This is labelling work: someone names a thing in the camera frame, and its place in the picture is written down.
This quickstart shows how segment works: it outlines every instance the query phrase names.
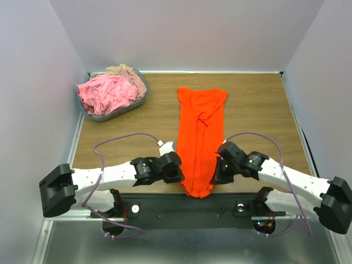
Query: gray floor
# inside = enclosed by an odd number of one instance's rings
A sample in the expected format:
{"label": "gray floor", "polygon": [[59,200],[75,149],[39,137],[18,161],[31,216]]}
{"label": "gray floor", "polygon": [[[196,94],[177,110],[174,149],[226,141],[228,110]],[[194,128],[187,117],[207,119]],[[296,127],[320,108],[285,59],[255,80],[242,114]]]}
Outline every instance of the gray floor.
{"label": "gray floor", "polygon": [[[281,220],[278,230],[288,224]],[[101,222],[55,222],[44,263],[339,263],[327,230],[319,223],[312,228],[312,238],[298,222],[274,238],[230,228],[147,230],[134,239],[112,241],[103,236]]]}

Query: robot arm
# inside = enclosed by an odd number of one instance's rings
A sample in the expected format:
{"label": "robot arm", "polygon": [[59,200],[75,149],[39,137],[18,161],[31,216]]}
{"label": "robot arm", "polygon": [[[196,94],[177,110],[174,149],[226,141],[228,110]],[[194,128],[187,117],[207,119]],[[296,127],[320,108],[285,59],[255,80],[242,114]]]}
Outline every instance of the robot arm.
{"label": "robot arm", "polygon": [[158,180],[175,183],[183,180],[181,159],[173,151],[172,142],[159,148],[161,157],[136,158],[117,166],[95,169],[70,169],[61,164],[40,181],[44,217],[54,217],[81,207],[87,195],[95,188],[89,206],[106,212],[114,207],[117,194],[111,189],[120,186],[150,185]]}
{"label": "robot arm", "polygon": [[[233,182],[233,175],[241,174],[290,189],[281,165],[262,153],[251,152],[247,155],[230,141],[223,143],[217,153],[221,158],[217,161],[215,183]],[[346,234],[352,222],[352,191],[347,182],[338,177],[331,181],[288,167],[283,169],[307,216],[319,219],[323,226],[336,233]],[[293,194],[263,188],[257,199],[264,202],[270,211],[301,214]]]}

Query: wooden tabletop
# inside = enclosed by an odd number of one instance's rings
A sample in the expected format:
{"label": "wooden tabletop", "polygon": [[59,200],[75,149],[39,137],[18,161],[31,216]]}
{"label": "wooden tabletop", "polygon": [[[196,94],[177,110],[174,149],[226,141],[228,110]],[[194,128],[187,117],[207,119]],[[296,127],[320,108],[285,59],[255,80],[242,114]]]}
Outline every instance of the wooden tabletop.
{"label": "wooden tabletop", "polygon": [[[74,168],[97,168],[100,161],[92,148],[99,142],[128,133],[145,132],[162,141],[177,140],[179,126],[178,87],[192,90],[219,88],[228,91],[225,103],[225,138],[244,132],[263,133],[275,139],[283,149],[286,166],[310,174],[289,103],[279,74],[145,74],[151,93],[146,102],[130,112],[102,123],[85,119],[74,159]],[[235,137],[244,151],[258,151],[278,160],[276,147],[254,135]],[[108,143],[99,148],[106,166],[136,157],[158,157],[158,147],[147,136]],[[215,186],[213,193],[257,192],[272,186],[240,175],[235,182]],[[148,186],[120,188],[123,193],[183,193],[179,184],[158,181]]]}

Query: wire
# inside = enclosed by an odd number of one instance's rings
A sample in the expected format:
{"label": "wire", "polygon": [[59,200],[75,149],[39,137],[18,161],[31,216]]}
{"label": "wire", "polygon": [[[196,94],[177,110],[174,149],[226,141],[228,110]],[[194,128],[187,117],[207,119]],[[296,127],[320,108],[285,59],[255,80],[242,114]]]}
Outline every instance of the wire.
{"label": "wire", "polygon": [[[284,177],[285,177],[285,179],[286,179],[286,181],[287,181],[287,183],[288,183],[288,186],[289,186],[290,189],[291,189],[291,192],[292,192],[292,194],[293,194],[293,197],[294,197],[294,199],[295,199],[296,202],[297,202],[298,208],[299,208],[299,210],[301,211],[301,214],[302,214],[302,217],[303,217],[302,221],[303,221],[304,228],[305,228],[305,230],[306,230],[308,236],[311,237],[311,236],[312,236],[312,228],[311,228],[310,223],[309,223],[309,221],[308,221],[307,214],[305,213],[305,211],[304,211],[304,209],[303,209],[303,207],[302,207],[302,204],[301,204],[301,202],[300,202],[299,199],[298,199],[297,192],[296,192],[296,190],[295,190],[293,184],[291,183],[290,179],[288,178],[286,171],[284,170],[284,158],[283,158],[282,149],[281,149],[281,147],[279,146],[279,144],[277,144],[276,141],[274,141],[271,137],[268,137],[268,136],[266,136],[266,135],[263,135],[263,134],[260,134],[260,133],[256,133],[256,132],[242,132],[242,133],[234,134],[234,135],[228,137],[228,138],[226,139],[226,141],[229,141],[230,139],[234,138],[235,136],[247,135],[247,134],[249,134],[249,135],[261,136],[262,138],[268,139],[269,141],[271,141],[271,142],[273,142],[273,143],[275,144],[275,146],[276,146],[276,148],[277,148],[277,150],[279,151],[279,154],[280,154],[280,166],[281,166],[281,170],[282,170],[283,175],[284,175]],[[291,227],[288,228],[288,229],[286,229],[286,230],[283,231],[283,232],[280,232],[279,234],[284,234],[284,233],[286,233],[287,231],[289,231],[290,229],[291,229]]]}
{"label": "wire", "polygon": [[151,135],[151,134],[148,134],[148,133],[132,133],[132,134],[127,134],[127,135],[124,135],[124,136],[118,136],[118,137],[114,137],[112,139],[108,139],[108,140],[105,140],[101,143],[98,143],[94,148],[93,148],[93,152],[98,155],[99,159],[100,159],[100,164],[101,164],[101,171],[100,171],[100,174],[99,174],[99,177],[97,179],[97,181],[95,182],[94,186],[93,186],[93,189],[90,191],[90,193],[88,194],[87,198],[84,200],[84,202],[82,203],[82,207],[83,208],[86,208],[88,209],[89,211],[91,211],[92,213],[94,213],[95,215],[97,215],[98,217],[104,219],[105,221],[109,222],[110,224],[113,224],[115,226],[118,226],[118,227],[124,227],[124,228],[128,228],[128,229],[133,229],[133,230],[136,230],[137,233],[135,234],[132,234],[132,235],[127,235],[127,236],[117,236],[115,237],[114,235],[110,235],[109,233],[105,233],[105,236],[106,237],[111,237],[112,239],[114,238],[117,238],[117,239],[123,239],[123,238],[133,238],[133,237],[136,237],[138,235],[140,235],[142,233],[142,229],[140,229],[139,227],[134,227],[132,225],[127,225],[127,224],[120,224],[118,222],[114,222],[112,220],[110,220],[109,218],[103,216],[102,214],[98,213],[96,210],[94,210],[93,208],[91,208],[90,206],[87,205],[89,199],[92,197],[93,193],[96,191],[96,189],[98,188],[99,186],[99,183],[102,179],[102,175],[104,173],[104,168],[105,168],[105,163],[104,163],[104,159],[103,159],[103,156],[97,151],[97,148],[101,145],[104,145],[106,143],[109,143],[111,141],[114,141],[114,140],[118,140],[118,139],[123,139],[123,138],[127,138],[129,136],[136,136],[136,135],[145,135],[145,136],[150,136],[152,137],[153,139],[156,140],[156,142],[158,143],[160,140]]}

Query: pink cloth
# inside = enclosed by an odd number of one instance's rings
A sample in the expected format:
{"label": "pink cloth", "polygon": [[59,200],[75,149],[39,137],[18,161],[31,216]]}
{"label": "pink cloth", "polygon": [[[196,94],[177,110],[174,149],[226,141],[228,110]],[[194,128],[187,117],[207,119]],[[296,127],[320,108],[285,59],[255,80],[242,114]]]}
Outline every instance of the pink cloth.
{"label": "pink cloth", "polygon": [[137,87],[119,75],[103,74],[77,86],[84,108],[95,116],[129,106],[138,94]]}
{"label": "pink cloth", "polygon": [[135,99],[139,100],[142,99],[145,94],[147,93],[147,88],[145,87],[144,82],[142,79],[135,73],[133,70],[123,70],[119,74],[119,76],[122,76],[123,78],[126,78],[131,84],[137,87],[137,97]]}

